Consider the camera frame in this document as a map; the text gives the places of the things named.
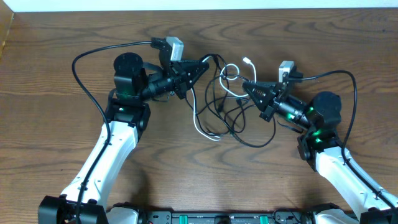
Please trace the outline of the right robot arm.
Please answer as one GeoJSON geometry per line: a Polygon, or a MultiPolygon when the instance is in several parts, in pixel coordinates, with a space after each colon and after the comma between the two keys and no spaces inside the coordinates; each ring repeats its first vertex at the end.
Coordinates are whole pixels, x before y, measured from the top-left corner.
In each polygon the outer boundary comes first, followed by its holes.
{"type": "Polygon", "coordinates": [[[296,83],[305,80],[296,68],[282,72],[281,82],[243,82],[243,90],[269,121],[278,114],[303,129],[298,151],[314,172],[320,174],[343,197],[354,212],[351,217],[332,203],[303,212],[300,223],[397,223],[397,197],[381,187],[353,159],[336,130],[341,122],[341,98],[321,91],[309,102],[292,96],[296,83]]]}

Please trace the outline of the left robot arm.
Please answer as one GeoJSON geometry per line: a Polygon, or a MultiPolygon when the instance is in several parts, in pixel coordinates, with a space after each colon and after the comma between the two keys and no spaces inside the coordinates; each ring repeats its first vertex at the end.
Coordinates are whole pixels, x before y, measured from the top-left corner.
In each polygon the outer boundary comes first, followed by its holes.
{"type": "Polygon", "coordinates": [[[39,223],[144,223],[145,215],[120,205],[106,210],[109,194],[124,161],[146,130],[148,102],[168,93],[184,99],[208,70],[208,57],[182,58],[184,44],[176,37],[151,38],[159,65],[133,52],[114,60],[115,87],[109,92],[98,141],[76,177],[58,197],[46,196],[38,209],[39,223]]]}

